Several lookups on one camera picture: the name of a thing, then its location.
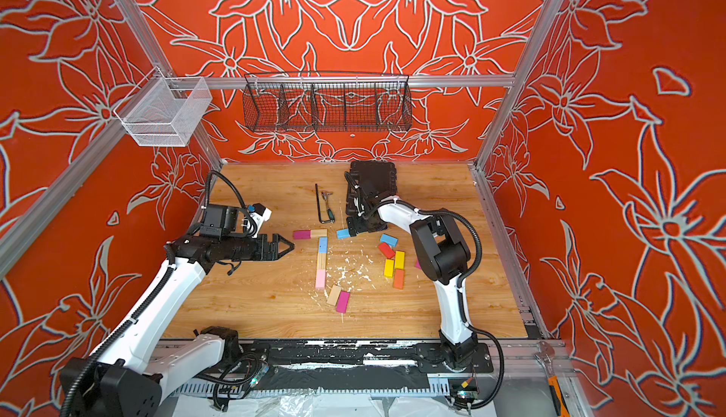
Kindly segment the black plastic tool case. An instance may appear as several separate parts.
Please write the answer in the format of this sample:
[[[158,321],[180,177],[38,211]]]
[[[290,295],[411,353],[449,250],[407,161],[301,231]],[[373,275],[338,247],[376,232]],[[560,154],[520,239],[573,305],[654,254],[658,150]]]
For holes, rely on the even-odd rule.
[[[347,216],[369,212],[385,198],[397,194],[397,170],[391,162],[353,161],[344,172]]]

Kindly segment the pink block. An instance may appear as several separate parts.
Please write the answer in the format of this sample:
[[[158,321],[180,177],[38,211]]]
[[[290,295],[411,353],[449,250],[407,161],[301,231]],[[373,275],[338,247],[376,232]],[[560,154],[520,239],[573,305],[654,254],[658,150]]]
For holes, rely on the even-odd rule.
[[[326,283],[327,272],[325,270],[317,270],[315,278],[315,289],[324,290]]]

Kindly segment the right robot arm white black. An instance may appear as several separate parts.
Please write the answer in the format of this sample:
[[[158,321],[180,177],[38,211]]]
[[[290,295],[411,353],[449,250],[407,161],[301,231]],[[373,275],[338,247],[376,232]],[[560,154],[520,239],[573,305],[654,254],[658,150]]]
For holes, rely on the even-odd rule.
[[[455,409],[473,411],[495,401],[504,382],[505,360],[499,340],[470,321],[466,279],[482,260],[481,240],[474,225],[448,209],[425,210],[397,195],[397,171],[389,162],[353,161],[344,172],[348,184],[346,224],[351,237],[376,233],[394,225],[410,234],[425,276],[434,284],[441,314],[440,346],[444,365],[464,371],[473,365],[480,335],[497,350],[497,378],[483,399],[455,392],[449,399]]]

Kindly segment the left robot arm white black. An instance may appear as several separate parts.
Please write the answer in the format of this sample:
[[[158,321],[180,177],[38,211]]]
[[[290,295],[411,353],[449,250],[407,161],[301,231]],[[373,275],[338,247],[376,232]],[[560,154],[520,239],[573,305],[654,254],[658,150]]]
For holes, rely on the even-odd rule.
[[[222,391],[247,392],[267,369],[246,352],[236,330],[211,326],[175,353],[151,356],[191,292],[217,264],[238,269],[244,262],[272,262],[294,249],[279,235],[262,233],[268,207],[204,202],[202,218],[164,245],[166,258],[149,287],[122,322],[87,358],[73,358],[60,372],[62,416],[153,416],[175,390],[191,379],[211,384],[213,402],[225,411]]]

